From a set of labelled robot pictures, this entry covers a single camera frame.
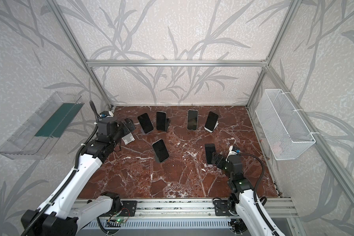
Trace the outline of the phone pink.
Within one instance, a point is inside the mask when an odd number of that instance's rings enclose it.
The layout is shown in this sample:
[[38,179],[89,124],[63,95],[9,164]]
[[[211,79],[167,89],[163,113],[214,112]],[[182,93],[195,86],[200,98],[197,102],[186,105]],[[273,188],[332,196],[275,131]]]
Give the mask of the phone pink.
[[205,144],[206,163],[212,164],[213,153],[216,152],[215,144]]

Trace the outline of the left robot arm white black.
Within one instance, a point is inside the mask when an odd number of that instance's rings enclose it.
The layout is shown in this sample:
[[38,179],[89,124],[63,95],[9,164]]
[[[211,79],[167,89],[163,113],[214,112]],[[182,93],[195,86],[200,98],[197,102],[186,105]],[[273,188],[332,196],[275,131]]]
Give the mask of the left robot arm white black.
[[24,236],[74,236],[103,214],[120,213],[123,204],[116,193],[104,192],[86,205],[73,210],[75,200],[116,146],[132,142],[135,130],[131,119],[114,117],[96,121],[93,140],[83,143],[75,164],[57,189],[36,210],[27,210],[21,218]]

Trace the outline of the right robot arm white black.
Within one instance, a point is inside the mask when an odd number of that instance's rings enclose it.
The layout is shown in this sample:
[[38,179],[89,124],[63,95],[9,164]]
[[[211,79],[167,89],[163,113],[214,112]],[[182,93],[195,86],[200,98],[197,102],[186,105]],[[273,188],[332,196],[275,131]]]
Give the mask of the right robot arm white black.
[[[252,157],[261,165],[261,174],[255,185],[244,176],[241,161],[241,157],[243,156]],[[231,190],[229,209],[240,217],[251,235],[285,235],[271,219],[257,195],[257,189],[265,174],[265,166],[260,158],[252,154],[237,152],[233,152],[232,155],[224,157],[214,152],[211,162],[229,178],[227,181],[229,189]]]

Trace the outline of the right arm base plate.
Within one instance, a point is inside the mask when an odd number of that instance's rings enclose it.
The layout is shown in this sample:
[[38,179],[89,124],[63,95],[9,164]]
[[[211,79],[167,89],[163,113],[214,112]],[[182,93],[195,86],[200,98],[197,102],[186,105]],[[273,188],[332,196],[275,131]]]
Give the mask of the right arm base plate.
[[216,216],[232,216],[227,199],[214,198],[212,202]]

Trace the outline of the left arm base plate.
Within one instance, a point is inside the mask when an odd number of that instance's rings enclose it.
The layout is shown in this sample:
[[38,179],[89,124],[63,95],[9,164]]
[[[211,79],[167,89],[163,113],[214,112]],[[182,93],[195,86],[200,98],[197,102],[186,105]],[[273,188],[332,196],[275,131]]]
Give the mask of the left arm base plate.
[[110,211],[101,215],[101,217],[134,217],[137,209],[137,201],[125,200],[122,201],[122,208],[120,210]]

